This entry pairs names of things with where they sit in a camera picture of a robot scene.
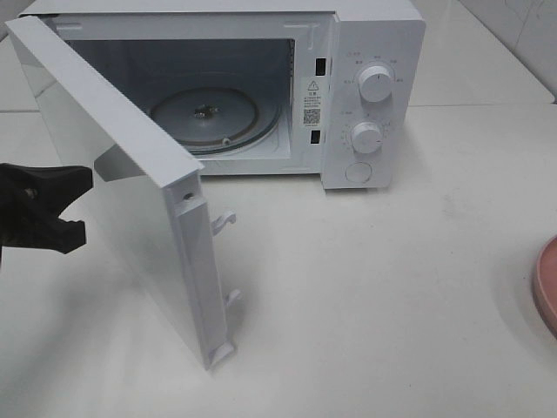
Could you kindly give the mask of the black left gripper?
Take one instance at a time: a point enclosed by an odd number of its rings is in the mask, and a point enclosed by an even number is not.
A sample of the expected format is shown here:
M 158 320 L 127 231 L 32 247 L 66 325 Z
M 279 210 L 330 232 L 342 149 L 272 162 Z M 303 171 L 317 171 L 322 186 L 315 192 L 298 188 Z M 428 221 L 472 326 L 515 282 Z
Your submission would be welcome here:
M 31 167 L 1 164 L 1 249 L 44 249 L 67 254 L 86 244 L 85 223 L 61 219 L 29 222 L 26 201 L 62 213 L 93 188 L 92 171 L 81 165 Z

